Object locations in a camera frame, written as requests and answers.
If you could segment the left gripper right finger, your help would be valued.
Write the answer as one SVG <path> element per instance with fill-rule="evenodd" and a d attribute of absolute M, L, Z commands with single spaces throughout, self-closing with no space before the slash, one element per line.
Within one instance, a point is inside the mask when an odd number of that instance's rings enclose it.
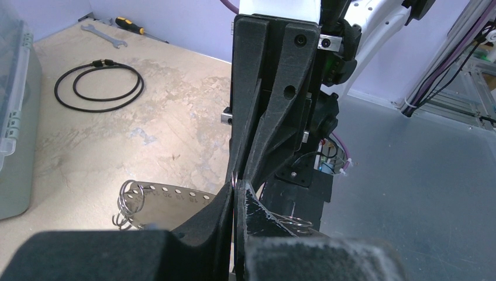
<path fill-rule="evenodd" d="M 250 182 L 235 193 L 237 280 L 406 280 L 398 253 L 377 239 L 296 237 L 260 204 Z"/>

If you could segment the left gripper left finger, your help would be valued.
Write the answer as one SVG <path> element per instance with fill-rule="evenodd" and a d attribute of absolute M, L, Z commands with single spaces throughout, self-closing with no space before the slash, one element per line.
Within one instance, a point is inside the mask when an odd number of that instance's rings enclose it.
<path fill-rule="evenodd" d="M 2 280 L 228 280 L 233 188 L 172 231 L 46 231 L 16 251 Z"/>

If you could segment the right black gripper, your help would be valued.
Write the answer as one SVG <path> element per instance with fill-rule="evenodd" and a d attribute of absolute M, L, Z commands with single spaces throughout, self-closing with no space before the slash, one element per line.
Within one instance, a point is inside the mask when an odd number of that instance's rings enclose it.
<path fill-rule="evenodd" d="M 343 46 L 330 50 L 334 36 L 343 37 L 343 15 L 336 13 L 317 22 L 235 17 L 226 183 L 245 180 L 258 190 L 336 127 L 337 95 L 321 91 L 341 81 Z"/>

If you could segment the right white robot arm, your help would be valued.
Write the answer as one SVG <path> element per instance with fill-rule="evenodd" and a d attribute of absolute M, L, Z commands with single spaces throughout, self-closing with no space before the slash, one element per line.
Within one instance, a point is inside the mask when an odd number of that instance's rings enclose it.
<path fill-rule="evenodd" d="M 379 48 L 432 1 L 241 1 L 233 21 L 226 184 L 297 172 L 337 126 Z"/>

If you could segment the silver open-end spanner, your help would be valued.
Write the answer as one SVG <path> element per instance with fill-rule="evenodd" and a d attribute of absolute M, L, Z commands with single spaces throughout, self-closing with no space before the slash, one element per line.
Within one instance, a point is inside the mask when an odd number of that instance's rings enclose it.
<path fill-rule="evenodd" d="M 112 46 L 116 49 L 119 49 L 120 47 L 127 47 L 128 44 L 123 41 L 123 40 L 119 40 L 119 39 L 115 39 L 99 30 L 96 29 L 96 27 L 92 24 L 88 24 L 86 26 L 84 25 L 81 25 L 81 30 L 84 30 L 84 31 L 87 31 L 87 32 L 91 32 L 92 34 L 94 35 L 97 35 L 98 37 L 110 42 L 112 44 Z"/>

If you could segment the yellow black screwdriver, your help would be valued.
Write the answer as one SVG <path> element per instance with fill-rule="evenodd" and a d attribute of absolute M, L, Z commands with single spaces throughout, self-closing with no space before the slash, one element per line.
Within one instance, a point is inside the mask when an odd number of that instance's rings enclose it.
<path fill-rule="evenodd" d="M 115 23 L 122 29 L 133 32 L 138 35 L 143 35 L 147 36 L 149 38 L 158 40 L 160 42 L 168 43 L 168 41 L 158 38 L 156 36 L 151 35 L 150 33 L 146 32 L 145 29 L 135 23 L 133 23 L 131 20 L 118 16 L 115 18 Z"/>

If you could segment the clear plastic storage box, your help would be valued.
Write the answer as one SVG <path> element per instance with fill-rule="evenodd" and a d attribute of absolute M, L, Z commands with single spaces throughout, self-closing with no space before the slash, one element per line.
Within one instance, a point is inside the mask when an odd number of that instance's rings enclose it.
<path fill-rule="evenodd" d="M 42 67 L 33 33 L 1 1 L 1 219 L 30 205 L 39 123 Z"/>

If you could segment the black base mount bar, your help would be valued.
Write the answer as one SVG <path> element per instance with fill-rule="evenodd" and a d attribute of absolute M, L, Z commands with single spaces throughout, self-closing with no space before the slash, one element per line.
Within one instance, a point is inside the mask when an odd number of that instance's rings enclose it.
<path fill-rule="evenodd" d="M 319 231 L 324 205 L 332 198 L 334 177 L 324 153 L 306 153 L 271 176 L 259 200 L 287 227 L 301 234 Z"/>

